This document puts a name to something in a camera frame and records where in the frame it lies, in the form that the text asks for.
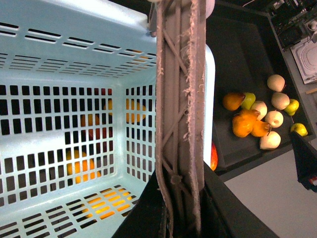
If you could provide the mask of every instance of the orange fruit in basket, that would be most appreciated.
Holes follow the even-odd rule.
[[[104,110],[112,110],[112,99],[108,99],[108,109],[106,105],[104,105]]]
[[[129,99],[126,99],[125,100],[125,108],[126,110],[134,110],[134,100],[132,99],[131,100],[131,106],[130,106],[130,102],[129,102]],[[137,102],[137,111],[140,111],[141,110],[141,105],[139,102]],[[142,111],[146,111],[146,107],[145,106],[142,106]],[[140,122],[140,118],[141,118],[141,115],[140,114],[137,114],[137,122]],[[129,123],[131,120],[131,123],[134,124],[135,122],[135,114],[132,113],[131,116],[129,116],[129,113],[126,114],[126,121],[127,123]]]
[[[85,152],[83,152],[83,157],[86,157],[86,156],[87,156],[87,154]],[[78,150],[74,151],[74,157],[75,157],[75,159],[79,158],[79,151]],[[68,151],[66,154],[66,160],[71,160],[71,159],[72,159],[71,152]],[[73,174],[73,166],[75,168],[74,169],[75,174],[79,174],[80,172],[86,172],[86,171],[88,171],[88,160],[82,161],[83,171],[81,171],[81,169],[80,169],[80,162],[75,162],[74,164],[67,164],[67,174],[68,175]],[[95,169],[95,163],[94,163],[93,159],[90,159],[89,160],[89,170],[93,170],[93,169]],[[88,174],[85,174],[85,175],[83,175],[83,182],[86,182],[90,179],[94,179],[95,177],[96,177],[95,172],[90,173],[90,177],[88,176]],[[101,177],[101,173],[99,171],[97,171],[97,177]],[[81,183],[81,177],[80,176],[75,177],[75,181],[76,181],[76,183]]]
[[[218,165],[218,153],[216,146],[214,145],[213,142],[211,142],[211,163],[210,163],[210,168],[212,171],[215,171]]]
[[[88,114],[88,126],[92,126],[94,125],[94,120],[93,120],[94,116],[93,114]],[[86,126],[86,117],[85,115],[82,115],[80,118],[80,125],[82,127]],[[97,115],[95,115],[95,125],[100,125],[100,120],[99,117]]]

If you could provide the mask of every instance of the pile of fruit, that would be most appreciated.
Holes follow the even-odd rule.
[[[267,86],[275,91],[271,99],[272,105],[276,108],[275,111],[267,112],[265,102],[256,101],[255,94],[249,92],[228,93],[224,96],[222,103],[230,111],[242,108],[232,119],[232,130],[236,136],[243,138],[251,134],[254,137],[260,137],[260,148],[272,150],[277,148],[281,142],[280,135],[272,131],[273,128],[278,128],[283,124],[283,114],[278,110],[284,110],[289,116],[293,116],[299,108],[299,102],[282,93],[285,88],[285,80],[282,76],[278,74],[270,76]],[[308,134],[301,123],[295,123],[290,130],[295,130],[301,136]]]

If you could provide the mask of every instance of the plastic basket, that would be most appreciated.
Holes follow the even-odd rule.
[[[100,0],[0,6],[0,237],[111,237],[155,167],[147,17]]]

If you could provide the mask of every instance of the fake fruit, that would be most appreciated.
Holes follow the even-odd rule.
[[[302,137],[308,135],[308,132],[307,132],[306,127],[305,127],[303,124],[301,124],[301,123],[295,123],[294,125],[292,125],[292,127],[291,127],[291,132],[292,132],[292,131],[297,132],[297,133],[300,134]]]
[[[134,110],[134,100],[132,99],[131,100],[131,103],[129,101],[129,99],[126,99],[125,100],[125,107],[126,107],[126,110]],[[140,107],[140,103],[137,102],[137,111],[140,111],[141,110],[141,107]],[[142,106],[142,111],[146,111],[146,107],[145,106]],[[140,118],[141,118],[141,115],[140,114],[137,114],[136,115],[136,121],[137,122],[140,122]],[[131,113],[131,115],[129,115],[129,113],[126,114],[126,121],[127,123],[129,123],[131,121],[132,124],[134,124],[135,122],[135,114],[134,113]]]
[[[267,106],[266,106],[265,102],[263,102],[263,101],[255,101],[252,104],[252,106],[250,107],[250,109],[255,109],[255,110],[260,112],[260,114],[258,116],[258,120],[262,120],[262,118],[264,118],[266,116]]]
[[[280,143],[281,143],[280,135],[275,131],[271,131],[268,135],[261,137],[260,149],[273,150],[273,149],[276,149]]]
[[[252,128],[251,135],[255,137],[266,136],[271,131],[271,125],[267,122],[257,120]]]
[[[284,110],[290,103],[289,97],[284,93],[274,93],[271,102],[279,110]]]
[[[272,126],[272,128],[278,128],[283,124],[284,117],[282,113],[278,111],[271,111],[266,114],[264,120],[268,122]]]
[[[112,99],[108,99],[108,109],[106,104],[104,105],[104,110],[112,110]]]
[[[254,95],[254,93],[244,93],[244,94],[246,97],[241,104],[241,108],[249,110],[252,104],[255,102],[256,96]]]
[[[285,86],[285,79],[278,74],[274,74],[267,79],[267,86],[275,92],[281,92]]]
[[[284,109],[284,111],[288,115],[293,116],[298,108],[299,108],[299,102],[296,99],[290,99],[289,105]]]
[[[232,131],[238,137],[246,137],[251,133],[254,123],[259,116],[257,110],[243,109],[232,119]]]
[[[87,123],[88,123],[88,126],[92,126],[94,125],[94,116],[93,114],[88,114],[88,119],[87,119]],[[100,124],[100,120],[99,120],[99,117],[98,115],[95,115],[95,125],[99,125]],[[80,118],[80,125],[82,127],[86,126],[86,118],[85,118],[85,115],[82,115],[81,118]]]
[[[85,152],[83,152],[83,157],[86,157],[86,156],[87,156],[87,154]],[[75,159],[79,158],[79,151],[78,150],[74,151],[74,158]],[[66,154],[66,160],[71,160],[71,159],[72,159],[71,152],[68,151]],[[82,168],[83,168],[83,170],[81,171],[79,161],[75,162],[75,163],[67,164],[67,174],[72,175],[73,170],[75,171],[75,174],[79,174],[80,172],[88,171],[88,160],[82,161]],[[89,170],[93,170],[93,169],[95,169],[94,160],[90,159],[89,160]],[[96,177],[95,172],[90,173],[90,176],[88,174],[84,174],[83,175],[83,182],[86,182],[90,179],[95,179],[95,177]],[[99,171],[97,171],[97,177],[101,177],[101,173]],[[75,177],[75,181],[76,181],[76,183],[81,183],[81,176]]]
[[[244,93],[228,93],[223,97],[222,104],[227,110],[234,111],[239,108],[245,97]]]
[[[216,146],[214,145],[213,142],[211,142],[211,163],[210,163],[210,168],[212,171],[215,171],[218,165],[218,154],[217,154],[217,149]]]

